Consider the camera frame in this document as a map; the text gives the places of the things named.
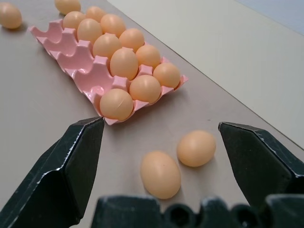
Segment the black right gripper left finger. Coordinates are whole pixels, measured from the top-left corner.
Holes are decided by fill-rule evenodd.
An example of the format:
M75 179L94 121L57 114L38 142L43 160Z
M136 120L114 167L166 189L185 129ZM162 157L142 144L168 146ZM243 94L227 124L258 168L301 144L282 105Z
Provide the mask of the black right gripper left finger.
M94 185L105 122L80 120L36 161L0 211L0 228L70 228Z

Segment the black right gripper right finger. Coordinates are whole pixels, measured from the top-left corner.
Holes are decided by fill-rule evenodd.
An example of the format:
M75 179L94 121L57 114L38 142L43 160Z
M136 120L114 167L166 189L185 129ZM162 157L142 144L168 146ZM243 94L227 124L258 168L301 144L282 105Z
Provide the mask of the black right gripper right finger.
M250 125L218 125L234 177L250 206L271 194L304 194L304 162L268 131Z

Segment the pink plastic egg tray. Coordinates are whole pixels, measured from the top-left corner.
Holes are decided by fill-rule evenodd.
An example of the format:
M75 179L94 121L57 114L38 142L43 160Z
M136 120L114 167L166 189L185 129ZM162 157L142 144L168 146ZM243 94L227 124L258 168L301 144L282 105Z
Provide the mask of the pink plastic egg tray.
M154 69L146 65L139 65L137 75L133 80L128 80L125 77L112 76L110 72L111 59L101 56L94 57L91 42L78 40L77 30L73 28L63 28L63 21L61 19L50 22L48 30L45 32L36 27L31 27L29 30L47 53L57 61L62 71L71 76L78 90L90 100L101 117L104 116L100 111L100 100L107 91L118 88L129 94L130 84L136 77L141 75L153 76ZM187 80L186 76L181 75L180 83L176 88L161 85L161 94L158 100L165 94L181 87ZM133 100L133 111L128 118L142 107L152 104ZM119 121L104 118L109 125L128 119Z

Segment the brown egg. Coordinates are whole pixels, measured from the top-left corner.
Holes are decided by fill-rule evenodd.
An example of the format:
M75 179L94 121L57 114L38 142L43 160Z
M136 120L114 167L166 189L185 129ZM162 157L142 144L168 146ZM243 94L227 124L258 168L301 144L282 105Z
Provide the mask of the brown egg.
M151 75L136 77L130 84L129 94L133 100L154 103L161 94L159 81Z
M78 40L90 41L92 45L102 34L101 24L94 19L84 19L77 28Z
M114 34L105 33L100 36L93 45L93 56L107 57L111 59L115 51L122 48L122 44Z
M65 15L63 28L77 29L80 22L86 18L85 14L79 11L72 11Z
M112 76L125 77L133 80L138 72L138 59L130 48L121 48L114 52L110 60Z
M114 34L117 38L126 30L124 21L115 14L106 14L100 21L103 33Z
M86 10L86 18L94 19L98 23L100 23L102 17L106 15L106 11L97 6L91 6Z
M144 45L135 53L139 65L146 65L155 69L161 61L161 55L158 49L152 45Z
M130 28L125 30L119 37L119 40L123 47L131 48L134 53L140 47L142 47L145 42L143 33L136 28Z
M57 10L63 15L66 15L72 11L81 10L79 0L54 0L54 3Z
M181 173L175 160L162 151L144 155L140 176L145 189L159 199L170 199L181 187Z
M122 121L131 115L133 100L126 91L111 89L101 97L100 111L106 118Z
M183 136L177 145L177 157L184 165L199 167L209 162L216 151L214 136L206 131L195 130Z
M20 10L9 2L0 2L0 25L7 29L17 29L21 24Z
M179 69L172 63L161 63L153 72L153 76L159 83L166 87L176 88L181 79Z

